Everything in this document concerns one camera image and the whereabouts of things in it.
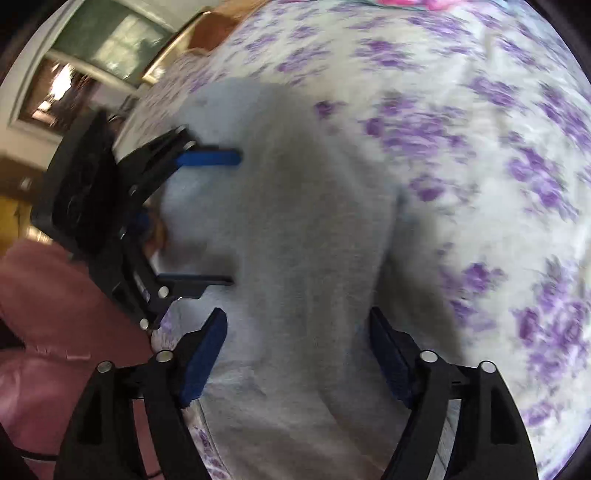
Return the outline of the folded teal floral blanket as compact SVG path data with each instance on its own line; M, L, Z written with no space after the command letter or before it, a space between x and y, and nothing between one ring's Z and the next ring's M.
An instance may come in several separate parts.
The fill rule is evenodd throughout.
M464 0L369 0L369 3L386 8L444 11L464 3Z

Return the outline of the purple floral bed sheet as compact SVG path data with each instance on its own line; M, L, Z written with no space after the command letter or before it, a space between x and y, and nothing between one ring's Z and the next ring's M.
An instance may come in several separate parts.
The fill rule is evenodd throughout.
M177 60L118 153L183 126L188 96L230 79L294 90L434 215L461 355L435 351L493 361L538 475L562 475L590 427L590 85L559 34L524 1L273 1L211 56Z

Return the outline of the grey sweat pants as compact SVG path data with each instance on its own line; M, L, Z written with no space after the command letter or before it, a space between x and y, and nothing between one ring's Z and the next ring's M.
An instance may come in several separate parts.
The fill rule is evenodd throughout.
M162 269L235 281L170 313L176 337L214 308L228 315L211 377L185 411L206 466L225 479L379 478L407 412L370 351L370 308L421 346L461 355L437 288L434 215L290 88L213 83L175 121L242 151L235 167L177 172L160 201Z

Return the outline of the window with green frame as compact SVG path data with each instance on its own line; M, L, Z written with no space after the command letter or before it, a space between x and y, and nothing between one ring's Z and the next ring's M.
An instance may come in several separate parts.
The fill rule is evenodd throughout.
M85 1L52 49L137 87L173 32L118 1Z

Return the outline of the pink garment of person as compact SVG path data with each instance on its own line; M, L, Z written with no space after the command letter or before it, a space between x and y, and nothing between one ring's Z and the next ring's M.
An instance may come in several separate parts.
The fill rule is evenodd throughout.
M143 364L140 329L57 244L21 239L1 259L1 424L35 454L28 467L54 473L73 409L96 366Z

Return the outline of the orange brown pillow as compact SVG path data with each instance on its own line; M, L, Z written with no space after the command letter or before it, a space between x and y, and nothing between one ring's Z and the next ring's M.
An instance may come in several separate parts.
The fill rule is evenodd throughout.
M211 55L249 16L252 12L235 15L218 11L205 13L195 23L187 51L195 55Z

